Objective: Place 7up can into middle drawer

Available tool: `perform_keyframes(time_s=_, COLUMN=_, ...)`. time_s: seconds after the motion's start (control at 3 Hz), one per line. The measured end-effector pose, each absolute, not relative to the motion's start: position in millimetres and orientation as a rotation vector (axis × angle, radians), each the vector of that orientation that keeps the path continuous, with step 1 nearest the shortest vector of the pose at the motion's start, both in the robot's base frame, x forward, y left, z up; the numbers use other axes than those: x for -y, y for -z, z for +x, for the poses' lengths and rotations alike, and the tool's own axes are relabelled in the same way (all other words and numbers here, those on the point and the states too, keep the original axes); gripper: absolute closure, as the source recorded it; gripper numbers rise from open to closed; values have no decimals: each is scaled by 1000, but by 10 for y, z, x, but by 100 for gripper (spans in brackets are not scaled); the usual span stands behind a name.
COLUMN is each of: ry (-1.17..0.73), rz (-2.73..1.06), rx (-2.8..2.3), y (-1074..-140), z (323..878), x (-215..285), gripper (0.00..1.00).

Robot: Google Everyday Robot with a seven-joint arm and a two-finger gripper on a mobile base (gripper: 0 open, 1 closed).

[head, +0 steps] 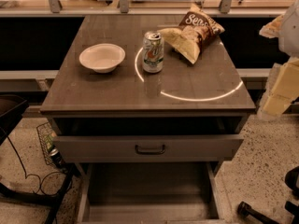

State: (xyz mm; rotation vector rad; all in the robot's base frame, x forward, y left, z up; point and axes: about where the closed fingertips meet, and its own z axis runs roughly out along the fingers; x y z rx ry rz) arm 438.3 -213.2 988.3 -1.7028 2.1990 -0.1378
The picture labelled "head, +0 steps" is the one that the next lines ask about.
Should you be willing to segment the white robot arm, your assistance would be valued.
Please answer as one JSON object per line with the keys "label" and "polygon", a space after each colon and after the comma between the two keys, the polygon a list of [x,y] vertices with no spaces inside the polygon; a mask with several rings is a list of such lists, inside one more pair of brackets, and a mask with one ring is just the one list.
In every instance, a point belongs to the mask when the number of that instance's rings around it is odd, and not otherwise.
{"label": "white robot arm", "polygon": [[259,103],[258,117],[272,120],[282,115],[299,97],[299,0],[267,23],[260,35],[277,37],[279,50],[290,56],[283,65],[273,65]]}

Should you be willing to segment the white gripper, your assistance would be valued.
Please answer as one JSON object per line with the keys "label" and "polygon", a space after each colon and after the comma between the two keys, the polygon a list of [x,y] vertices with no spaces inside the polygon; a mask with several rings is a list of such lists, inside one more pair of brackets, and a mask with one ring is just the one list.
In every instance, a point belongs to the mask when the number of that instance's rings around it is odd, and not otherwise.
{"label": "white gripper", "polygon": [[257,116],[269,121],[278,118],[299,97],[299,59],[291,57],[283,65],[275,63],[265,87]]}

